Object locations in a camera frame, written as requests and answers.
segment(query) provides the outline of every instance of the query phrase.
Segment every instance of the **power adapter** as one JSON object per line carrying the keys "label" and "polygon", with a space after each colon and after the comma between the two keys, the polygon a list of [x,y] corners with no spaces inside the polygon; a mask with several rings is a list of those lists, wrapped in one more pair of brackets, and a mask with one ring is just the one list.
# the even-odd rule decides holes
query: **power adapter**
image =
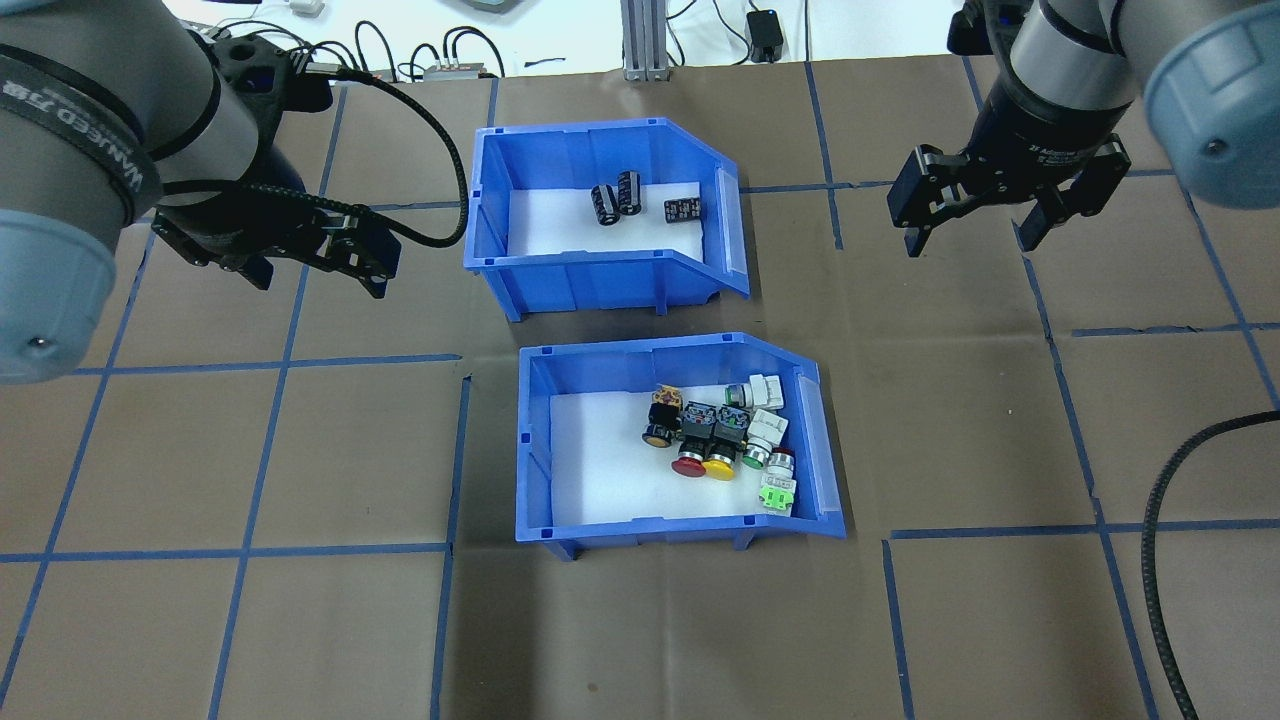
{"label": "power adapter", "polygon": [[751,44],[753,63],[776,63],[782,58],[782,24],[773,10],[746,14],[746,38]]}
{"label": "power adapter", "polygon": [[324,0],[289,0],[289,9],[300,18],[314,18],[324,10]]}

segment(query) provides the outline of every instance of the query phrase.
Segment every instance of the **black connector block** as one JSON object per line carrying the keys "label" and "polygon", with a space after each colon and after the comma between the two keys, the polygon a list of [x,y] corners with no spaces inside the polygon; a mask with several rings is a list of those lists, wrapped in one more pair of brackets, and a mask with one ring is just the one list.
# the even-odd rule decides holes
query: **black connector block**
{"label": "black connector block", "polygon": [[782,26],[773,10],[746,14],[746,40],[751,44],[753,63],[776,63],[782,59]]}

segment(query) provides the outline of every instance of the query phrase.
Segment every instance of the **storage bin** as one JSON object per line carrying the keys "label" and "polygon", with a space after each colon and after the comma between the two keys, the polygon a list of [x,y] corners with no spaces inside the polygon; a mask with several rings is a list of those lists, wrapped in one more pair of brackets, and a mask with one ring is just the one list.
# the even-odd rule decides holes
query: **storage bin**
{"label": "storage bin", "polygon": [[[595,220],[590,190],[640,173],[643,208]],[[701,219],[667,223],[663,200]],[[507,319],[525,313],[700,305],[750,295],[737,165],[666,118],[476,131],[462,265]]]}
{"label": "storage bin", "polygon": [[[677,448],[641,439],[658,384],[685,398],[723,402],[723,387],[778,375],[795,451],[791,516],[758,509],[759,471],[739,462],[732,480],[685,478]],[[845,537],[844,511],[818,366],[742,333],[520,351],[516,539],[544,543],[562,560],[595,547],[814,533]]]}

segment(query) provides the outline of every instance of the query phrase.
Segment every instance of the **electrical cable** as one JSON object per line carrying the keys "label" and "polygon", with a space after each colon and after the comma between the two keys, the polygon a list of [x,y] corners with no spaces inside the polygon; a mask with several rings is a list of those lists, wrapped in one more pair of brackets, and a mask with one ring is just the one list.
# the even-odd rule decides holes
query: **electrical cable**
{"label": "electrical cable", "polygon": [[435,46],[431,45],[430,42],[421,42],[421,44],[419,44],[417,47],[413,49],[413,53],[411,53],[410,56],[408,56],[408,61],[410,61],[411,65],[416,65],[417,64],[417,54],[421,53],[422,50],[430,50],[431,51],[431,56],[435,58],[435,64],[440,64],[440,53],[436,51]]}
{"label": "electrical cable", "polygon": [[[422,70],[421,73],[415,73],[413,69]],[[428,70],[431,68],[419,65],[417,63],[396,63],[396,69],[399,70],[410,82],[417,82],[426,78]]]}
{"label": "electrical cable", "polygon": [[1174,700],[1178,702],[1178,710],[1185,720],[1196,720],[1199,716],[1196,714],[1190,694],[1187,693],[1183,675],[1178,670],[1178,660],[1169,643],[1169,630],[1165,628],[1165,615],[1160,609],[1160,587],[1156,584],[1156,530],[1160,528],[1160,506],[1165,501],[1165,491],[1169,489],[1169,482],[1174,479],[1174,473],[1197,447],[1222,433],[1277,420],[1280,420],[1280,411],[1271,410],[1224,420],[1196,433],[1165,464],[1156,478],[1156,484],[1151,488],[1151,496],[1147,498],[1147,512],[1142,518],[1142,592],[1147,600],[1147,620],[1151,621],[1151,635],[1156,642],[1160,665],[1165,670],[1165,678],[1169,680],[1169,689],[1172,691]]}
{"label": "electrical cable", "polygon": [[694,6],[694,5],[696,4],[696,3],[698,3],[698,0],[689,0],[689,4],[687,4],[687,5],[685,5],[685,6],[684,6],[684,8],[682,8],[682,9],[681,9],[681,10],[678,12],[678,13],[676,13],[675,15],[667,15],[667,19],[668,19],[668,20],[673,20],[673,19],[678,18],[680,15],[684,15],[684,14],[685,14],[685,13],[687,13],[687,12],[689,12],[689,9],[690,9],[690,8],[692,8],[692,6]]}
{"label": "electrical cable", "polygon": [[399,76],[396,74],[396,55],[392,54],[392,44],[387,41],[387,36],[383,35],[381,28],[379,28],[378,26],[375,26],[374,23],[371,23],[369,20],[360,20],[358,23],[356,23],[356,32],[355,32],[355,35],[356,35],[356,56],[360,58],[360,69],[365,70],[366,73],[369,72],[369,63],[365,60],[365,51],[360,46],[360,29],[364,28],[364,27],[371,27],[371,28],[374,28],[374,32],[378,33],[378,38],[383,41],[383,49],[387,50],[387,63],[388,63],[388,65],[390,65],[390,70],[392,70],[392,82],[398,81]]}
{"label": "electrical cable", "polygon": [[727,31],[730,31],[731,33],[733,33],[733,37],[736,37],[736,38],[741,40],[741,41],[742,41],[742,45],[746,45],[746,55],[742,55],[742,59],[741,59],[741,60],[739,60],[739,61],[733,63],[735,65],[741,65],[742,63],[745,63],[745,61],[746,61],[746,60],[748,60],[748,59],[749,59],[749,58],[751,56],[751,44],[750,44],[750,42],[748,42],[748,41],[746,41],[746,38],[745,38],[745,37],[742,37],[742,35],[741,35],[741,33],[739,33],[739,32],[737,32],[736,29],[733,29],[733,27],[732,27],[732,26],[730,26],[730,24],[728,24],[728,23],[727,23],[727,22],[724,20],[724,14],[719,12],[719,0],[712,0],[712,5],[714,5],[714,6],[716,6],[716,17],[718,17],[718,18],[721,19],[721,24],[722,24],[722,26],[724,26],[724,29],[727,29]]}
{"label": "electrical cable", "polygon": [[444,37],[440,38],[440,51],[444,53],[445,60],[449,59],[449,37],[452,37],[454,32],[461,32],[463,29],[474,29],[476,32],[480,32],[480,28],[475,26],[457,26],[444,31]]}
{"label": "electrical cable", "polygon": [[413,228],[388,218],[380,213],[371,210],[367,205],[352,205],[349,202],[342,202],[338,200],[330,200],[328,197],[321,197],[319,195],[310,195],[302,191],[297,191],[288,187],[280,187],[274,184],[262,183],[246,183],[241,181],[180,181],[174,183],[165,183],[165,195],[182,195],[188,192],[227,192],[227,191],[247,191],[259,195],[268,195],[271,197],[279,197],[282,200],[288,200],[292,202],[310,205],[314,208],[320,208],[324,210],[330,210],[334,213],[342,213],[344,215],[351,215],[371,223],[378,223],[384,228],[408,238],[419,245],[425,245],[428,247],[449,247],[462,238],[462,234],[467,228],[467,219],[470,217],[470,209],[467,206],[467,178],[466,172],[462,168],[462,158],[458,155],[458,147],[454,145],[453,138],[449,132],[440,124],[440,120],[435,119],[435,115],[430,113],[421,102],[413,100],[413,97],[402,92],[394,85],[380,79],[367,72],[356,70],[351,68],[337,67],[332,72],[316,72],[315,74],[329,77],[340,81],[352,81],[371,87],[376,87],[383,92],[390,95],[392,97],[399,100],[404,105],[408,105],[411,110],[417,113],[426,124],[431,126],[435,135],[439,136],[440,141],[444,142],[444,149],[449,152],[449,160],[453,164],[453,173],[458,181],[458,224],[453,228],[445,237],[431,237],[415,231]]}
{"label": "electrical cable", "polygon": [[667,32],[671,33],[671,38],[676,41],[676,50],[680,51],[680,61],[676,63],[675,58],[671,58],[671,53],[667,53],[667,58],[672,60],[672,65],[684,67],[685,65],[685,46],[680,44],[680,37],[676,36],[676,29],[671,27],[671,20],[667,20]]}
{"label": "electrical cable", "polygon": [[349,64],[347,64],[347,63],[343,63],[343,64],[346,64],[349,68],[355,68],[355,67],[360,65],[360,60],[356,59],[356,54],[351,51],[351,47],[347,47],[346,45],[343,45],[342,42],[338,42],[337,40],[325,40],[325,41],[321,41],[321,42],[316,42],[314,47],[316,50],[320,50],[320,49],[328,50],[329,47],[339,47],[339,49],[342,49],[343,53],[347,54],[347,59],[351,60]]}
{"label": "electrical cable", "polygon": [[342,65],[344,68],[349,68],[351,67],[351,63],[347,61],[347,58],[342,56],[342,53],[338,53],[337,50],[334,50],[333,47],[326,46],[326,45],[312,45],[311,47],[300,46],[300,47],[294,47],[294,50],[308,50],[307,59],[314,58],[317,51],[324,50],[325,53],[329,53],[330,55],[333,55],[334,58],[338,58],[338,64],[339,65]]}
{"label": "electrical cable", "polygon": [[461,32],[458,32],[457,35],[453,36],[453,46],[451,47],[451,50],[453,53],[453,59],[454,60],[458,59],[458,41],[462,40],[463,37],[468,36],[468,35],[474,35],[474,36],[479,37],[480,40],[484,40],[485,44],[489,45],[489,49],[493,50],[493,56],[498,59],[498,76],[499,77],[507,77],[507,67],[502,63],[502,53],[498,53],[498,46],[494,45],[493,40],[489,40],[489,36],[485,35],[485,33],[483,33],[483,32],[480,32],[479,29],[466,28],[466,29],[463,29],[463,31],[461,31]]}
{"label": "electrical cable", "polygon": [[[271,28],[274,31],[283,32],[284,35],[288,35],[294,41],[297,41],[298,45],[306,45],[307,44],[307,41],[302,38],[302,36],[300,36],[298,33],[291,31],[289,28],[287,28],[284,26],[278,26],[275,23],[269,23],[266,20],[251,20],[251,19],[236,20],[233,23],[214,26],[214,33],[212,33],[211,37],[216,37],[221,31],[229,31],[233,27],[247,26],[247,24],[266,26],[266,27],[269,27],[269,28]],[[250,32],[248,35],[255,35],[257,32],[264,32],[264,31],[253,31],[253,32]]]}

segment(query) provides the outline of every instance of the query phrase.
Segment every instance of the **table surface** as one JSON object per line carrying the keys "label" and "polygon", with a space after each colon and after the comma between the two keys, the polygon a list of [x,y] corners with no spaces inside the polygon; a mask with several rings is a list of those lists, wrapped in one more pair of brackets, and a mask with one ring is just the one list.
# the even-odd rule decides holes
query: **table surface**
{"label": "table surface", "polygon": [[[751,299],[666,316],[508,324],[460,247],[406,245],[383,301],[284,261],[261,293],[128,228],[84,369],[0,392],[5,719],[1175,716],[1137,523],[1185,437],[1277,404],[1280,214],[1187,197],[1139,108],[1097,218],[1023,255],[1025,209],[984,209],[908,259],[886,183],[915,143],[964,142],[992,76],[411,88],[466,156],[483,126],[667,115],[733,158]],[[439,142],[374,91],[279,143],[310,188],[454,222]],[[517,546],[517,348],[723,331],[819,364],[849,539]],[[1206,716],[1280,706],[1277,439],[1213,441],[1166,502]]]}

